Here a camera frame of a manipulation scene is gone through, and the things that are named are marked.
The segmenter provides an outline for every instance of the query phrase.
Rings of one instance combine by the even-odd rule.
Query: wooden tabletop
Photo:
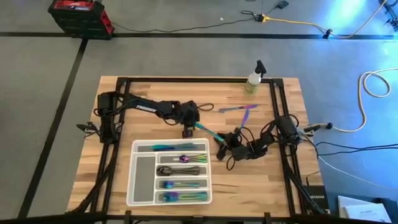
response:
[[[97,94],[114,91],[117,77],[101,77]],[[290,114],[300,120],[300,125],[307,124],[307,112],[303,102],[300,83],[297,78],[284,78],[285,94]],[[259,138],[261,128],[274,120],[269,84],[259,85],[255,95],[244,93],[242,83],[162,83],[135,82],[131,93],[155,101],[193,100],[196,104],[213,103],[214,111],[200,112],[200,122],[214,132],[228,133],[239,126],[244,110],[217,113],[219,108],[239,105],[258,104],[251,110],[247,127],[255,138]],[[100,120],[94,114],[91,121],[99,125]],[[213,183],[213,201],[208,205],[150,206],[128,207],[126,190],[129,173],[131,144],[136,139],[178,139],[181,138],[182,126],[169,126],[156,115],[139,110],[127,110],[121,136],[119,156],[114,174],[113,188],[109,203],[109,214],[124,215],[131,210],[132,215],[202,215],[223,217],[261,217],[264,212],[272,217],[289,217],[279,146],[273,144],[268,153],[259,159],[244,160],[236,163],[233,170],[226,170],[226,162],[218,161],[218,146],[213,138],[204,131],[195,131],[195,138],[208,138],[211,153],[211,179]],[[85,140],[81,159],[76,173],[75,183],[68,204],[72,210],[84,199],[94,185],[102,144],[98,136]],[[313,147],[308,143],[298,146],[298,161],[302,179],[318,171]],[[319,174],[312,175],[310,182],[322,182]],[[299,211],[299,201],[294,190],[295,207]],[[102,205],[102,192],[98,205]]]

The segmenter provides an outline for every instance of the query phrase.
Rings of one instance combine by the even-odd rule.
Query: white cable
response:
[[[347,172],[345,172],[345,171],[342,171],[342,170],[340,170],[340,169],[337,169],[336,167],[334,167],[334,166],[330,165],[329,163],[327,163],[327,161],[325,161],[325,160],[322,159],[321,157],[318,157],[318,158],[319,158],[321,161],[323,161],[326,165],[328,165],[329,167],[331,167],[332,169],[337,170],[338,172],[342,172],[342,173],[344,173],[344,174],[346,174],[346,175],[348,175],[348,176],[350,176],[350,177],[354,177],[355,179],[362,180],[363,182],[366,182],[366,183],[371,184],[371,185],[375,185],[376,187],[381,187],[381,188],[388,189],[388,190],[398,190],[398,189],[394,189],[394,188],[390,188],[390,187],[385,187],[385,186],[382,186],[382,185],[379,185],[379,184],[375,184],[375,183],[370,182],[370,181],[368,181],[368,180],[364,180],[364,179],[362,179],[362,178],[360,178],[360,177],[357,177],[357,176],[355,176],[355,175],[353,175],[353,174],[349,174],[349,173],[347,173]]]
[[[375,71],[375,72],[365,72],[364,74],[362,74],[359,77],[359,80],[358,80],[358,103],[359,103],[359,110],[361,111],[361,114],[362,114],[362,124],[357,129],[352,129],[352,130],[347,130],[347,129],[341,129],[341,128],[333,127],[334,129],[336,129],[338,131],[341,131],[341,132],[344,132],[344,133],[353,133],[353,132],[359,131],[360,129],[362,129],[365,126],[366,121],[367,121],[367,117],[366,117],[366,113],[365,113],[365,110],[363,108],[363,102],[362,102],[362,94],[361,94],[362,84],[363,84],[363,88],[365,89],[365,91],[369,95],[377,97],[377,98],[386,97],[391,92],[391,86],[390,86],[390,83],[384,77],[382,77],[379,73],[386,72],[386,71],[391,71],[391,70],[398,70],[398,68],[387,68],[387,69],[382,69],[382,70],[378,70],[378,71]],[[368,86],[366,85],[366,81],[371,76],[375,76],[375,77],[381,79],[386,84],[386,86],[387,86],[387,93],[386,94],[377,95],[377,94],[374,94],[374,93],[370,92],[370,90],[368,89]]]

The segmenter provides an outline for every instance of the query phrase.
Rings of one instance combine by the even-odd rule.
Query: black spray nozzle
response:
[[[265,73],[267,73],[267,70],[262,64],[261,60],[257,61],[257,67],[256,69],[254,69],[254,72],[256,72],[257,74],[261,74],[261,78],[264,76]]]

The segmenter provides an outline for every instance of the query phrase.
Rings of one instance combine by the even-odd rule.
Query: gray floor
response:
[[[51,1],[6,0],[0,9],[0,32],[61,32],[46,13]],[[277,1],[264,0],[264,12]],[[311,21],[349,34],[378,7],[373,0],[291,0],[271,16]],[[135,29],[178,29],[240,19],[240,10],[260,11],[261,1],[243,0],[134,0],[103,1],[110,18]],[[362,34],[393,34],[379,13]],[[243,22],[192,32],[319,34],[307,26]],[[79,40],[68,38],[0,37],[0,218],[18,213],[60,95],[75,59]],[[89,119],[93,98],[102,75],[246,76],[261,59],[268,77],[299,77],[311,123],[334,122],[355,128],[361,117],[357,81],[369,70],[397,66],[398,44],[381,40],[269,40],[269,39],[154,39],[118,38],[91,40],[79,68],[30,216],[63,213],[80,157],[83,135],[75,124]],[[352,146],[394,143],[398,105],[394,88],[398,79],[386,73],[392,93],[383,99],[364,95],[368,124],[354,134],[319,131],[317,141]],[[386,88],[369,79],[377,93]],[[335,147],[319,147],[336,152]],[[339,169],[390,188],[398,189],[394,166],[396,151],[362,152],[325,158]],[[320,168],[328,191],[389,197],[396,190],[356,180],[322,162]]]

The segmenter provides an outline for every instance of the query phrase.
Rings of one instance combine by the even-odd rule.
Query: plastic spray bottle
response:
[[[249,75],[249,78],[246,82],[246,86],[244,89],[248,93],[254,93],[256,91],[256,88],[258,84],[260,84],[262,77],[264,74],[267,73],[266,68],[262,64],[260,60],[257,61],[257,67],[254,69],[254,72]]]

